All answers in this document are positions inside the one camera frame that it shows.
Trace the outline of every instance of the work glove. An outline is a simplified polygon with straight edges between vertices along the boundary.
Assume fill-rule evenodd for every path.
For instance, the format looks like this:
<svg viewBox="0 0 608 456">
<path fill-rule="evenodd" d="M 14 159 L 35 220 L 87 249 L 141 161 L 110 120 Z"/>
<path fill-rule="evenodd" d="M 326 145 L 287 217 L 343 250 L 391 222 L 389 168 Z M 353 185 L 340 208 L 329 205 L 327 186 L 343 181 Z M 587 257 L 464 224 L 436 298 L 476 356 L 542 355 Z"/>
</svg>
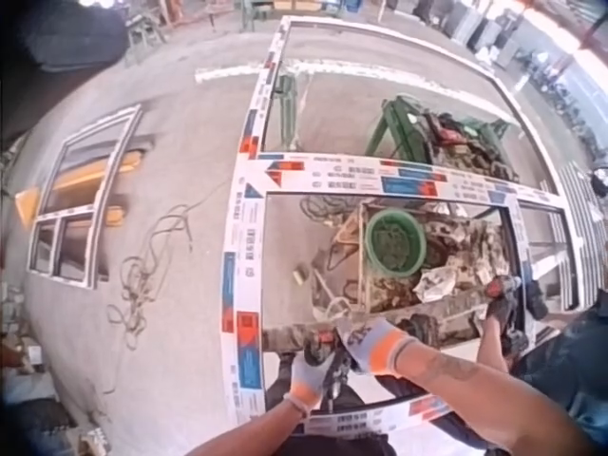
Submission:
<svg viewBox="0 0 608 456">
<path fill-rule="evenodd" d="M 308 416 L 323 397 L 323 381 L 330 369 L 333 357 L 332 353 L 318 366 L 311 366 L 306 362 L 304 351 L 300 351 L 294 358 L 292 385 L 284 398 L 294 404 L 304 416 Z"/>
<path fill-rule="evenodd" d="M 397 356 L 415 337 L 392 326 L 386 318 L 367 323 L 352 323 L 341 318 L 336 323 L 342 343 L 363 372 L 395 375 Z"/>
</svg>

